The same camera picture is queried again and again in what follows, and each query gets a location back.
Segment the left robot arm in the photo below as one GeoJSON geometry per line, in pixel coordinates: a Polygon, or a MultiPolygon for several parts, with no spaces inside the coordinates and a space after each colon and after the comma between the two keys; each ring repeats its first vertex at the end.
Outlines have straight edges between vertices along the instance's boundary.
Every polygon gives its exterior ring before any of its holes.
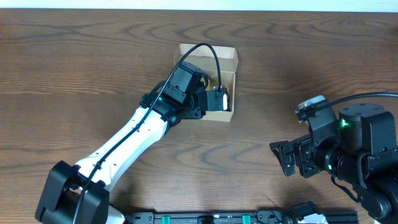
{"type": "Polygon", "coordinates": [[[35,219],[41,223],[126,223],[126,215],[109,203],[124,172],[153,143],[193,108],[193,96],[205,89],[206,74],[182,62],[169,81],[141,98],[128,123],[89,156],[71,166],[65,161],[50,170],[35,219]]]}

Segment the cardboard box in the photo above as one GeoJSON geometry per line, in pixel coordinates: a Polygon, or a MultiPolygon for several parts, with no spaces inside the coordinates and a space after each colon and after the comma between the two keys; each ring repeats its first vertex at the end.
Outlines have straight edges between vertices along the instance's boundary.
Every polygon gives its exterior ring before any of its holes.
{"type": "Polygon", "coordinates": [[[177,63],[184,55],[183,62],[189,62],[204,71],[208,77],[208,86],[205,89],[205,102],[203,108],[206,114],[201,120],[230,122],[234,114],[235,79],[238,67],[238,54],[233,47],[201,46],[188,53],[194,47],[193,44],[180,44],[174,54],[177,63]],[[227,89],[229,93],[228,111],[208,111],[207,92],[211,90],[227,89]]]}

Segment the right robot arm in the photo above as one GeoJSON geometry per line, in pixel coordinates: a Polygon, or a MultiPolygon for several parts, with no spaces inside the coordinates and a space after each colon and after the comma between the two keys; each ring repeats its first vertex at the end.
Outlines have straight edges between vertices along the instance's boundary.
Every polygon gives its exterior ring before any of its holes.
{"type": "Polygon", "coordinates": [[[284,175],[304,178],[326,171],[352,186],[345,192],[379,223],[397,223],[397,138],[394,116],[360,103],[335,113],[326,101],[297,112],[308,134],[272,142],[284,175]]]}

